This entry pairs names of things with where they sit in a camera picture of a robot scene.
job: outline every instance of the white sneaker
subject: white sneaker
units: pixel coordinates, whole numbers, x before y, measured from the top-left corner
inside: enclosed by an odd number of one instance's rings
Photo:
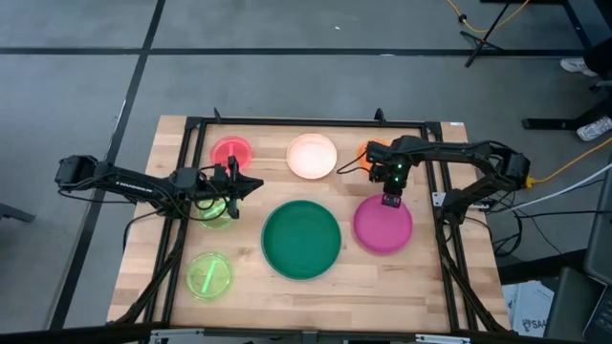
[[[610,129],[612,129],[612,119],[610,119],[608,116],[604,116],[600,120],[596,120],[591,124],[580,127],[576,133],[582,140],[589,141],[598,138],[601,134]]]
[[[587,76],[597,76],[597,73],[591,71],[584,63],[584,58],[562,58],[561,68],[569,73],[581,72]]]

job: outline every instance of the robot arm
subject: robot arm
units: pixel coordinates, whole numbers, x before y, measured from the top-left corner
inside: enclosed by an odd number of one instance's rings
[[[497,191],[512,192],[523,188],[530,166],[525,156],[495,141],[428,142],[412,136],[395,139],[390,146],[370,141],[365,158],[372,162],[370,181],[384,183],[382,203],[394,207],[400,206],[410,166],[418,166],[421,161],[476,166],[485,176],[463,190],[450,190],[442,203],[443,217],[456,224],[463,223],[471,204]]]
[[[211,166],[211,178],[197,168],[180,168],[169,177],[155,178],[91,156],[71,156],[59,162],[55,182],[60,193],[98,188],[122,195],[132,203],[150,203],[160,215],[172,219],[188,214],[185,201],[223,198],[228,203],[228,214],[237,219],[236,200],[244,199],[263,181],[241,175],[235,157],[229,157],[228,166],[229,175],[221,164]]]

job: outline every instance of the large green plate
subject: large green plate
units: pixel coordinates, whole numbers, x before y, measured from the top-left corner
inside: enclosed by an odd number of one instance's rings
[[[278,207],[261,233],[268,263],[285,277],[305,280],[330,268],[340,252],[340,228],[319,204],[291,201]]]

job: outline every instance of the green petri dish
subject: green petri dish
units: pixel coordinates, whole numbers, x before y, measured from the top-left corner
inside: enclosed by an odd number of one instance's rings
[[[278,207],[261,233],[266,260],[278,273],[295,280],[317,277],[338,258],[338,222],[323,206],[291,201]]]
[[[203,301],[213,301],[223,295],[232,280],[231,265],[219,253],[205,253],[194,259],[187,270],[189,293]]]
[[[208,208],[212,202],[213,200],[200,201],[198,203],[198,206],[200,206],[201,208]],[[234,222],[234,219],[230,217],[226,210],[225,202],[223,202],[222,200],[217,200],[217,202],[215,202],[213,206],[210,206],[210,209],[198,209],[198,215],[198,217],[200,217],[201,219],[215,218],[214,220],[200,221],[201,226],[209,229],[223,229]]]

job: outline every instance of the floor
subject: floor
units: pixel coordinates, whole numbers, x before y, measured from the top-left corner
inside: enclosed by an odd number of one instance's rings
[[[500,10],[457,0],[473,26]],[[591,1],[572,1],[593,42],[610,35]],[[0,0],[0,47],[140,48],[155,0]],[[466,49],[469,42],[444,0],[167,0],[154,48]],[[507,49],[580,49],[561,6],[528,6],[491,42]],[[117,164],[143,171],[159,115],[372,118],[462,121],[470,140],[492,139],[524,152],[546,176],[599,141],[570,132],[528,132],[526,117],[573,118],[601,95],[593,80],[564,73],[555,58],[480,58],[463,67],[451,56],[150,56]],[[60,276],[86,204],[60,198],[59,159],[104,157],[137,63],[134,55],[0,54],[0,202],[36,214],[32,224],[0,222],[0,333],[47,326]],[[517,195],[530,200],[604,166],[609,150]],[[597,186],[527,211],[591,209]],[[133,207],[102,207],[66,326],[102,324]],[[511,216],[489,217],[494,237],[515,231]],[[591,217],[538,219],[561,251],[586,246]],[[533,224],[510,259],[555,254]],[[508,259],[500,259],[500,265]]]

